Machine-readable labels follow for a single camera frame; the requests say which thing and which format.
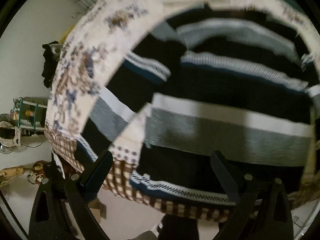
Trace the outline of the black grey striped sweater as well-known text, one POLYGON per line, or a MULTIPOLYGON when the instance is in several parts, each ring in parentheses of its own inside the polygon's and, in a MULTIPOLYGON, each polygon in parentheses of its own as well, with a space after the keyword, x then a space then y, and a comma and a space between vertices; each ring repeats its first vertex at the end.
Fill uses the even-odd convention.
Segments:
POLYGON ((250 174, 300 188, 318 84, 297 32, 256 11, 207 5, 167 18, 129 51, 77 142, 88 166, 105 150, 132 161, 130 184, 165 199, 230 205, 222 154, 236 182, 250 174))

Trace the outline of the black clothes on hanger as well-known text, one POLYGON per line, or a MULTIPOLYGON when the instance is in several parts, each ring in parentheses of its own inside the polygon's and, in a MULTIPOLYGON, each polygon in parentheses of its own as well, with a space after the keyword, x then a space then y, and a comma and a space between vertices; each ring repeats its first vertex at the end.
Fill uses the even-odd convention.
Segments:
POLYGON ((57 68, 57 63, 60 59, 60 53, 63 44, 58 41, 53 41, 43 44, 44 49, 44 65, 41 76, 44 78, 43 84, 46 88, 50 88, 57 68))

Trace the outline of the green metal rack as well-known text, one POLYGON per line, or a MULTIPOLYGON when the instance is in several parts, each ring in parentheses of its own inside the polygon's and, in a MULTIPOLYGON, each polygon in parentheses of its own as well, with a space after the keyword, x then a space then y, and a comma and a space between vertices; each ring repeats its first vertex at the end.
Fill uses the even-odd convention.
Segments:
POLYGON ((43 135, 48 99, 42 97, 19 97, 13 99, 10 116, 17 122, 22 137, 43 135))

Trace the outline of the cream floral bed sheet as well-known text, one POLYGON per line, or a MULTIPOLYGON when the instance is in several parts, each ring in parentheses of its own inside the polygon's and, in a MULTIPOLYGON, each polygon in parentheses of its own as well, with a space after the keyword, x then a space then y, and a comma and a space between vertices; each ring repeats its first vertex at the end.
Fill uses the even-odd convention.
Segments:
MULTIPOLYGON (((167 18, 204 5, 214 11, 256 11, 293 28, 307 48, 302 58, 315 68, 318 84, 308 90, 312 101, 312 142, 304 165, 300 188, 287 194, 292 208, 319 198, 319 0, 305 0, 308 16, 284 0, 97 0, 76 24, 63 44, 50 89, 45 134, 54 150, 76 170, 87 166, 75 158, 77 142, 103 88, 119 69, 125 55, 167 18)), ((180 217, 225 220, 235 208, 181 199, 165 199, 142 193, 129 181, 136 166, 115 157, 103 187, 116 196, 180 217)))

